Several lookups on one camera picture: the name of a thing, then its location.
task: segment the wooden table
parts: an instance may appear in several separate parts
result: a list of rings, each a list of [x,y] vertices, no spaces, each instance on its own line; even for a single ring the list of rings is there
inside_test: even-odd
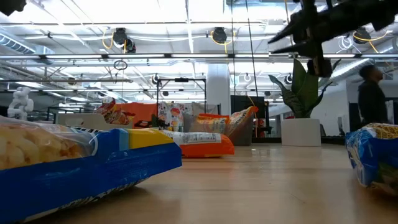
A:
[[[237,147],[34,223],[397,223],[398,198],[359,186],[343,146]]]

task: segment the white planter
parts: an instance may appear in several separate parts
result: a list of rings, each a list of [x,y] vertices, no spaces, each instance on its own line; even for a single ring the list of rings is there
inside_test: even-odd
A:
[[[318,119],[299,118],[282,121],[283,146],[321,146]]]

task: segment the white column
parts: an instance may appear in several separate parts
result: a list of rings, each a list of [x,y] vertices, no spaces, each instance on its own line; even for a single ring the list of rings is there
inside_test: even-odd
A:
[[[221,104],[221,114],[231,114],[231,92],[228,64],[209,64],[207,72],[207,103]]]

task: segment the man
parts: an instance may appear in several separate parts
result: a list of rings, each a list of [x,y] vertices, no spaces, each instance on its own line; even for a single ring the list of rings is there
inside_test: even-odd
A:
[[[374,65],[367,65],[359,71],[364,82],[359,86],[358,104],[363,117],[363,126],[369,123],[387,123],[386,97],[379,87],[383,74]]]

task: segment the potted plant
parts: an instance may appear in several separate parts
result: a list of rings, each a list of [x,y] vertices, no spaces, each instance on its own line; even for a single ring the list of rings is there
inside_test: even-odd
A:
[[[297,59],[294,60],[290,90],[276,77],[269,75],[269,78],[280,87],[284,103],[292,110],[295,117],[282,122],[282,145],[320,146],[320,122],[318,119],[311,118],[311,112],[321,102],[323,93],[331,82],[319,81],[317,76],[307,73]],[[323,85],[322,92],[318,96],[318,87]]]

